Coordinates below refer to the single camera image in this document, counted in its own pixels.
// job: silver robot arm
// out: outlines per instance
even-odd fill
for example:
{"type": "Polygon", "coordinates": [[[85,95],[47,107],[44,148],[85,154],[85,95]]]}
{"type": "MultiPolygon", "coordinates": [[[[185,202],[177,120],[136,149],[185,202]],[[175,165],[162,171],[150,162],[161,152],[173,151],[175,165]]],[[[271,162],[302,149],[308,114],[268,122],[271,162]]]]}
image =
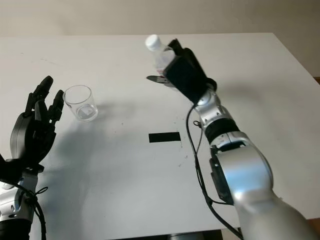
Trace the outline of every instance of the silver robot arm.
{"type": "MultiPolygon", "coordinates": [[[[215,188],[220,199],[235,206],[243,238],[318,240],[307,220],[273,192],[273,175],[268,161],[221,105],[216,94],[217,83],[206,76],[192,50],[182,48],[177,39],[169,46],[175,58],[163,71],[163,77],[149,76],[147,79],[170,83],[193,103],[192,109],[199,114],[201,128],[210,144],[215,188]]],[[[210,208],[210,199],[205,190],[202,192],[210,208]]]]}
{"type": "Polygon", "coordinates": [[[275,195],[267,159],[245,133],[236,130],[214,90],[206,91],[195,110],[210,143],[215,187],[222,200],[234,204],[243,238],[318,240],[302,214],[275,195]]]}

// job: white wall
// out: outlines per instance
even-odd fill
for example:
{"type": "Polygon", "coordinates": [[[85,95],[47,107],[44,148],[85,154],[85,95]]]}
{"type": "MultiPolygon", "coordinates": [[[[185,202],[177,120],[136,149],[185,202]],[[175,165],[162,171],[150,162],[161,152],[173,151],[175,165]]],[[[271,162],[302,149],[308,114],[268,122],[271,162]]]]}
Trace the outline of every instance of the white wall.
{"type": "Polygon", "coordinates": [[[320,76],[320,0],[0,0],[0,36],[242,32],[275,33],[320,76]]]}

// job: white bottle cap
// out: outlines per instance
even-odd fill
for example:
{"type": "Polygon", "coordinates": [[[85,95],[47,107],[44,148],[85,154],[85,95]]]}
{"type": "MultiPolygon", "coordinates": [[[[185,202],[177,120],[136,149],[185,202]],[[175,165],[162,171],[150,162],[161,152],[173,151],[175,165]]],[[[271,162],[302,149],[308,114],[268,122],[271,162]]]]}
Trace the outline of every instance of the white bottle cap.
{"type": "Polygon", "coordinates": [[[154,52],[162,46],[162,43],[158,35],[152,34],[146,38],[145,45],[150,51],[154,52]]]}

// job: clear plastic cup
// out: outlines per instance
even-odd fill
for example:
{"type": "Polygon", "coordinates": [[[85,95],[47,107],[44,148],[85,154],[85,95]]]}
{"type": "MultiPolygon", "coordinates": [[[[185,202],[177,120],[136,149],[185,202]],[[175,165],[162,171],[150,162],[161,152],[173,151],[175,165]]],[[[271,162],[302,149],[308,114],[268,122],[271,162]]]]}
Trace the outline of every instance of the clear plastic cup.
{"type": "Polygon", "coordinates": [[[92,91],[86,85],[69,87],[63,93],[63,100],[80,121],[89,122],[98,116],[92,91]]]}

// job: white table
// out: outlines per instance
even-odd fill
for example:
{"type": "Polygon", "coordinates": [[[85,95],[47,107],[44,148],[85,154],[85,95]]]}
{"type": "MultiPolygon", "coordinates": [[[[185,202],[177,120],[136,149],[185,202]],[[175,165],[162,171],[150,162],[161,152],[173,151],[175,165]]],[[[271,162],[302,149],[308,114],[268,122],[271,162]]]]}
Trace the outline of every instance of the white table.
{"type": "MultiPolygon", "coordinates": [[[[145,80],[155,73],[146,36],[0,38],[0,152],[29,92],[47,75],[58,89],[92,88],[98,119],[75,120],[64,107],[37,188],[47,239],[106,240],[220,229],[205,204],[185,130],[191,104],[145,80]],[[181,142],[149,143],[149,133],[180,132],[181,142]]],[[[240,129],[269,160],[274,191],[306,218],[320,217],[320,86],[271,33],[164,35],[191,48],[240,129]]],[[[195,141],[199,129],[192,128],[195,141]]],[[[199,159],[209,194],[206,140],[199,159]]],[[[239,226],[231,206],[216,206],[239,226]]],[[[37,217],[32,240],[40,239],[37,217]]]]}

